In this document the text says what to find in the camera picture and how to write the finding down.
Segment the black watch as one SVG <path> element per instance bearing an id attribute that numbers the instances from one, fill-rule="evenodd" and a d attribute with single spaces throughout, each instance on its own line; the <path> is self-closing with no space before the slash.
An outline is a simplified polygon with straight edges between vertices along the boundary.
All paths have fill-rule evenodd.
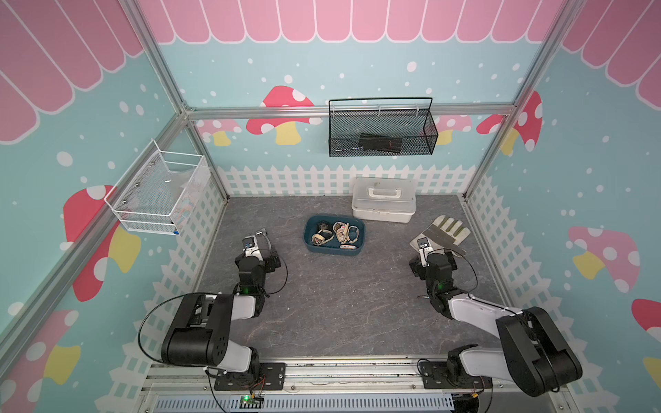
<path id="1" fill-rule="evenodd" d="M 332 230 L 332 224 L 328 221 L 320 221 L 317 225 L 317 232 L 330 232 Z"/>

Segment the pink white watch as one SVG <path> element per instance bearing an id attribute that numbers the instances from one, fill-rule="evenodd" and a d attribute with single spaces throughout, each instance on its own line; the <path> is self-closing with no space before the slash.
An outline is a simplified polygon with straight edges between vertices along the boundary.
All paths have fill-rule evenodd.
<path id="1" fill-rule="evenodd" d="M 349 239 L 349 224 L 344 222 L 335 222 L 333 231 L 340 244 L 346 244 Z"/>

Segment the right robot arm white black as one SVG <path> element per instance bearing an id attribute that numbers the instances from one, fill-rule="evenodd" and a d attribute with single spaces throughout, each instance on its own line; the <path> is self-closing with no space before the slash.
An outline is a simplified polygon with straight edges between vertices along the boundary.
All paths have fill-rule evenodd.
<path id="1" fill-rule="evenodd" d="M 449 351 L 444 368 L 450 385 L 471 378 L 506 380 L 524 394 L 539 397 L 583 378 L 578 356 L 546 310 L 499 305 L 457 287 L 454 251 L 426 246 L 409 266 L 425 282 L 437 313 L 499 339 L 498 349 L 468 344 Z"/>

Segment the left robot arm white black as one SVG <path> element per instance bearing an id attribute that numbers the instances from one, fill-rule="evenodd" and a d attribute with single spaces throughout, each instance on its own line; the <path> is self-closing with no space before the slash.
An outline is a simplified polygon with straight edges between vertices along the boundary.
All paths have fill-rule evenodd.
<path id="1" fill-rule="evenodd" d="M 160 357 L 147 352 L 138 334 L 138 347 L 156 363 L 182 368 L 203 368 L 216 390 L 251 388 L 267 381 L 267 368 L 258 351 L 230 339 L 232 322 L 261 315 L 266 299 L 266 275 L 282 266 L 277 251 L 246 250 L 235 259 L 239 283 L 231 294 L 188 293 L 167 299 L 178 301 L 176 314 L 165 333 Z"/>

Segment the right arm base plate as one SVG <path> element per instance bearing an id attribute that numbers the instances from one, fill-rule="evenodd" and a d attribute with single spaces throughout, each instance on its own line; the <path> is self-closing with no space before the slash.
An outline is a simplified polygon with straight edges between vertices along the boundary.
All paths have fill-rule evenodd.
<path id="1" fill-rule="evenodd" d="M 417 369 L 427 390 L 466 389 L 482 392 L 492 389 L 492 379 L 468 374 L 458 361 L 419 359 Z"/>

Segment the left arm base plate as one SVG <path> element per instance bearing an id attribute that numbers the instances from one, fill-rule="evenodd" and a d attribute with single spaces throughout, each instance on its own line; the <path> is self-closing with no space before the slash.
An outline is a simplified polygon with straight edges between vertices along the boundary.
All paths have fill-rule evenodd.
<path id="1" fill-rule="evenodd" d="M 251 365 L 244 373 L 216 373 L 212 375 L 215 391 L 282 391 L 286 374 L 285 363 Z"/>

